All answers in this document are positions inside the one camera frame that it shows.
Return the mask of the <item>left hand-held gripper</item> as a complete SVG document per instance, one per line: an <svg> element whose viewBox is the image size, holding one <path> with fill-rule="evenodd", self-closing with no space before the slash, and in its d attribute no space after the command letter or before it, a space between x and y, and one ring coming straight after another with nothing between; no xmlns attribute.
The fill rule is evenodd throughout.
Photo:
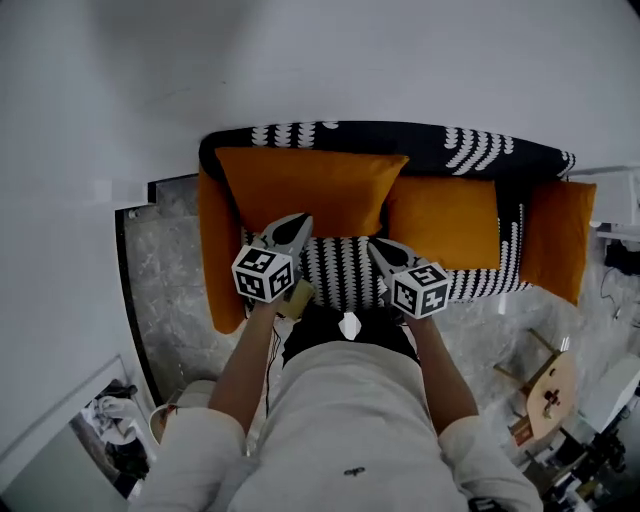
<svg viewBox="0 0 640 512"><path fill-rule="evenodd" d="M232 264L237 292L263 303L272 303L295 282L301 254L313 231L313 217L295 213L269 224L263 236L244 245Z"/></svg>

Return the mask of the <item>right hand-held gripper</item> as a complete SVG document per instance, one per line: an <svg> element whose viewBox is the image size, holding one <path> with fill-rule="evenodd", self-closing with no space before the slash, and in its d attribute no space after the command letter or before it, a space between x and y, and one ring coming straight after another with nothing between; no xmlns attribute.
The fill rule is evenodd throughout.
<svg viewBox="0 0 640 512"><path fill-rule="evenodd" d="M387 287L386 306L412 319L430 317L447 307L450 277L439 264L385 238L370 238L367 251Z"/></svg>

